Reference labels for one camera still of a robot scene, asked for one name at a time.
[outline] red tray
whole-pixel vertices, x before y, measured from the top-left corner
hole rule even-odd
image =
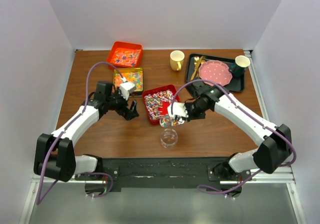
[[[160,91],[166,91],[166,90],[170,90],[173,93],[173,95],[175,95],[176,92],[177,92],[177,90],[176,90],[174,85],[166,85],[166,86],[158,87],[158,88],[155,88],[155,89],[152,89],[152,90],[146,90],[146,91],[143,91],[143,93],[142,93],[143,103],[144,103],[145,109],[147,111],[149,122],[150,122],[151,125],[159,125],[160,124],[160,119],[158,119],[158,120],[152,120],[151,119],[151,117],[149,115],[149,112],[148,112],[148,109],[146,108],[147,106],[146,106],[144,98],[145,98],[146,95],[149,95],[149,94],[152,95],[152,94],[156,94],[156,93],[158,93]],[[169,105],[170,105],[170,103],[162,102],[162,106],[159,107],[159,110],[162,111],[163,115],[168,114],[168,110],[167,109],[168,109]]]
[[[126,49],[129,52],[129,54],[134,53],[134,57],[133,57],[134,64],[129,64],[129,62],[123,63],[123,64],[121,62],[117,62],[118,60],[115,60],[115,59],[117,59],[116,51],[118,49]],[[107,57],[107,62],[109,62],[119,68],[136,68],[139,66],[139,64],[141,62],[142,51],[143,51],[142,45],[116,41],[114,43],[114,45],[112,46],[112,49],[110,50],[110,53]],[[126,57],[125,59],[129,60],[129,57],[127,58],[126,54],[123,53],[123,55]]]

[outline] wooden table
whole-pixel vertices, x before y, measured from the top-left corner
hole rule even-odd
[[[191,53],[235,58],[243,55],[242,50],[182,50],[185,61],[182,70],[170,68],[172,50],[144,50],[140,64],[143,67],[144,89],[173,84],[178,89],[185,83],[186,63]],[[99,61],[107,59],[109,51],[77,51],[75,54],[68,86],[66,88],[58,127],[69,120],[79,109],[85,96],[88,70]],[[99,80],[112,81],[113,71],[107,66],[98,66],[90,77],[89,93],[94,91]],[[234,93],[244,105],[261,116],[256,92],[249,71],[245,73],[245,90]],[[182,101],[189,99],[187,90],[180,94]],[[178,143],[173,149],[165,149],[160,143],[163,128],[152,126],[141,97],[136,98],[139,117],[125,121],[114,111],[108,112],[82,136],[75,147],[75,154],[92,154],[100,157],[179,157],[179,156],[229,156],[255,148],[253,141],[233,123],[207,111],[205,120],[194,120],[175,127]]]

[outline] mug handle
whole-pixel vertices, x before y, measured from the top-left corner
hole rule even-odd
[[[178,69],[177,69],[177,71],[179,71],[179,70],[181,70],[181,63],[180,63],[180,61],[178,61],[177,64],[178,64]]]

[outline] black tray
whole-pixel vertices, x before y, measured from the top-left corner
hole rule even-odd
[[[202,54],[191,54],[189,55],[187,67],[186,67],[186,75],[185,75],[185,81],[189,82],[191,79],[191,76],[195,70],[195,56],[203,56],[206,61],[208,60],[219,60],[221,62],[224,62],[227,64],[229,67],[233,64],[234,59],[228,59],[228,58],[223,58],[223,57],[218,57],[218,56],[210,56],[210,55],[202,55]],[[234,92],[241,92],[245,88],[245,75],[242,75],[240,77],[232,77],[231,81],[229,84],[227,84],[225,87],[229,91],[234,91]],[[204,91],[210,89],[211,86],[207,85],[203,82],[195,82],[186,87],[188,92],[194,97],[197,98],[201,93]]]

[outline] wall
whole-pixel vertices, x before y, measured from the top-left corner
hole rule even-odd
[[[48,0],[0,0],[0,223],[18,223],[37,137],[55,127],[73,50]]]
[[[253,51],[270,119],[292,130],[292,166],[309,223],[319,223],[319,0],[282,0]]]
[[[281,0],[50,0],[77,49],[253,49]]]

